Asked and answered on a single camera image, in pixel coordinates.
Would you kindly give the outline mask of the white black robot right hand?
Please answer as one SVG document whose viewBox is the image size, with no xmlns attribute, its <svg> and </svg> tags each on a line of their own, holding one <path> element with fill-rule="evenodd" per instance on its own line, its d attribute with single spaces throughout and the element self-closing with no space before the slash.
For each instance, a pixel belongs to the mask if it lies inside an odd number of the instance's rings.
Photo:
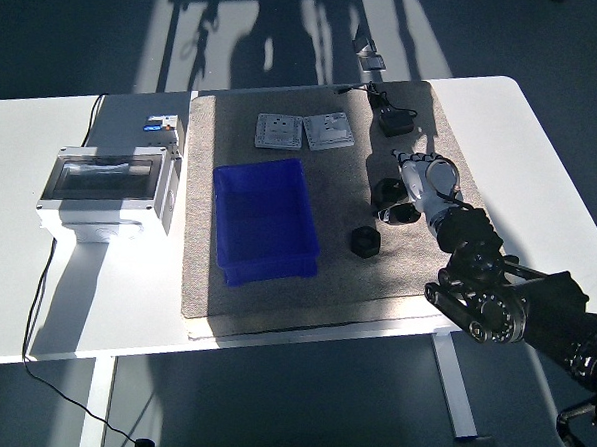
<svg viewBox="0 0 597 447">
<path fill-rule="evenodd" d="M 434 234 L 450 209 L 462 207 L 460 174 L 450 159 L 432 153 L 407 153 L 394 149 L 400 178 L 414 209 Z"/>
</svg>

